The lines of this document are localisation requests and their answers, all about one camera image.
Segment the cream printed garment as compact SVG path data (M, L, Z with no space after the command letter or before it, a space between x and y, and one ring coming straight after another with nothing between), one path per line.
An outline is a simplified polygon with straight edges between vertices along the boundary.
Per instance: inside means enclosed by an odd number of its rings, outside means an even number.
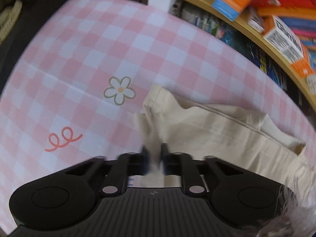
M238 106L198 104L159 85L151 87L134 123L150 157L136 187L177 187L162 173L161 144L202 160L214 156L290 187L307 205L315 203L315 169L304 156L306 144L280 130L269 115Z

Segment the small white box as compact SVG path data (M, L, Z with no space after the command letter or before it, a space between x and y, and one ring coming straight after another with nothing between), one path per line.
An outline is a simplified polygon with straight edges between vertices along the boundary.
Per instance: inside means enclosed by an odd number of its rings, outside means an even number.
M247 24L254 30L256 30L259 34L262 34L265 31L264 21L257 14L256 10L253 7L248 8Z

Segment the pink checkered table cloth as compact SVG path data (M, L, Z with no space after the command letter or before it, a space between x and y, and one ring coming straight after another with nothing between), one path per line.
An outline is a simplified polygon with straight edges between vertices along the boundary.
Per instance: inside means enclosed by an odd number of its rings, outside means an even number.
M315 203L214 156L194 160L205 194L104 194L106 162L144 145L134 123L159 85L198 104L269 115L306 144L289 96L223 42L127 0L69 0L31 41L1 96L1 229L8 236L312 236Z

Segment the lying white orange box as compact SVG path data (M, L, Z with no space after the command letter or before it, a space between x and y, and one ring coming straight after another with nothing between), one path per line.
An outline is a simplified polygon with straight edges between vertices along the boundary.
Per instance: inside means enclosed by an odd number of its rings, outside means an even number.
M272 45L300 76L315 74L306 46L279 17L265 17L263 25L263 39Z

